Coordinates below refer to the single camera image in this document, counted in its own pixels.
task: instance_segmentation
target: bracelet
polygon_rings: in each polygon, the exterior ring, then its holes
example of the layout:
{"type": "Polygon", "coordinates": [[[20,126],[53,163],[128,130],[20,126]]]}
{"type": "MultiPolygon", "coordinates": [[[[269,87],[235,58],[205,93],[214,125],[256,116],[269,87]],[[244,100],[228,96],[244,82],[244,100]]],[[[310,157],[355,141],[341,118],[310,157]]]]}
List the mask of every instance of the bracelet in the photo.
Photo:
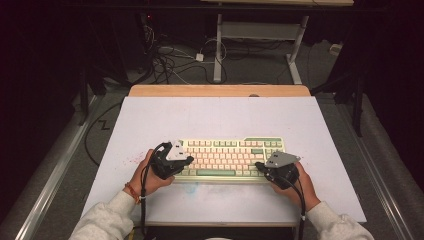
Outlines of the bracelet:
{"type": "Polygon", "coordinates": [[[131,187],[129,182],[125,184],[125,187],[127,187],[130,190],[131,196],[135,200],[135,204],[140,204],[140,196],[138,196],[138,194],[134,191],[134,188],[131,187]]]}

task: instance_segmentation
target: hand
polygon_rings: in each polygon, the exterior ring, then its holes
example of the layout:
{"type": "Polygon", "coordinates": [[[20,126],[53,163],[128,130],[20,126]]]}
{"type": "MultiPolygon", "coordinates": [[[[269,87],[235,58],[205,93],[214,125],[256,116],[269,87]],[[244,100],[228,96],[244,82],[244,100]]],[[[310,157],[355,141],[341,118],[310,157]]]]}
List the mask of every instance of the hand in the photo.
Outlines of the hand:
{"type": "MultiPolygon", "coordinates": [[[[150,149],[147,152],[146,158],[144,158],[144,160],[138,165],[137,169],[134,172],[133,177],[129,181],[131,187],[138,194],[138,196],[141,195],[141,179],[142,179],[141,173],[143,172],[143,176],[144,176],[145,171],[143,171],[143,169],[146,167],[152,153],[153,153],[152,149],[150,149]]],[[[172,181],[174,181],[174,179],[175,177],[171,176],[167,178],[166,180],[163,180],[159,178],[158,176],[156,176],[155,173],[153,172],[153,169],[150,168],[146,178],[146,196],[155,192],[160,187],[169,186],[172,183],[172,181]]],[[[131,192],[127,187],[124,188],[124,191],[128,193],[129,195],[131,195],[131,192]]]]}
{"type": "MultiPolygon", "coordinates": [[[[297,187],[297,189],[299,189],[299,191],[301,191],[299,181],[301,182],[303,188],[303,196],[305,198],[306,211],[308,212],[313,207],[318,205],[321,200],[319,200],[317,195],[315,194],[315,189],[311,177],[305,172],[305,169],[303,169],[302,164],[296,162],[295,165],[297,167],[297,170],[299,171],[299,179],[296,181],[295,186],[297,187]]],[[[299,208],[301,207],[299,195],[297,195],[296,191],[293,188],[287,188],[285,190],[282,190],[274,183],[272,183],[271,186],[276,193],[288,197],[299,208]]]]}

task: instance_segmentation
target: mechanical keyboard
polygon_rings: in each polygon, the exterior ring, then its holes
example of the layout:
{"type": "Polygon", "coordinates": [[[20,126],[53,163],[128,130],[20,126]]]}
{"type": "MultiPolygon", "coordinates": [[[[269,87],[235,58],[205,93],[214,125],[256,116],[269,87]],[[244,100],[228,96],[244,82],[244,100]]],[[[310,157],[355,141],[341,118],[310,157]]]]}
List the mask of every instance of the mechanical keyboard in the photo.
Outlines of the mechanical keyboard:
{"type": "Polygon", "coordinates": [[[255,163],[264,163],[272,153],[285,151],[280,137],[181,139],[180,142],[194,161],[175,175],[177,182],[268,182],[255,163]]]}

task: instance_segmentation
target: white tabletop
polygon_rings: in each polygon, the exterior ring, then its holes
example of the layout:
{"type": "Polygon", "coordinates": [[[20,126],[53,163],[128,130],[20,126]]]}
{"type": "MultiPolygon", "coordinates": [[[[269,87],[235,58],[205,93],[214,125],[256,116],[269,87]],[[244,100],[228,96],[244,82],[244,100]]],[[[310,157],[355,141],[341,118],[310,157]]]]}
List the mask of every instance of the white tabletop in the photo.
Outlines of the white tabletop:
{"type": "MultiPolygon", "coordinates": [[[[279,136],[301,156],[318,197],[366,218],[314,97],[127,97],[83,214],[108,202],[149,148],[180,138],[279,136]]],[[[140,219],[140,207],[132,213],[140,219]]],[[[150,225],[294,226],[299,210],[269,184],[173,183],[147,198],[150,225]]]]}

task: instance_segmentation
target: sweatshirt cuff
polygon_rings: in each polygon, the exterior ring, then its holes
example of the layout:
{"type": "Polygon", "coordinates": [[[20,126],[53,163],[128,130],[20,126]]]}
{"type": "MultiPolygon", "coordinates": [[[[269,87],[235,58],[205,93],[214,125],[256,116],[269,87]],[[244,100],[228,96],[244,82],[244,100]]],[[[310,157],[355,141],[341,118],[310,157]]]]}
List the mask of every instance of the sweatshirt cuff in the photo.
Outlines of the sweatshirt cuff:
{"type": "Polygon", "coordinates": [[[135,202],[133,197],[124,191],[120,191],[112,198],[112,200],[110,200],[108,205],[114,212],[129,215],[134,210],[135,202]]]}
{"type": "Polygon", "coordinates": [[[319,231],[328,228],[334,222],[340,220],[340,216],[335,213],[326,202],[320,202],[306,213],[308,219],[319,231]]]}

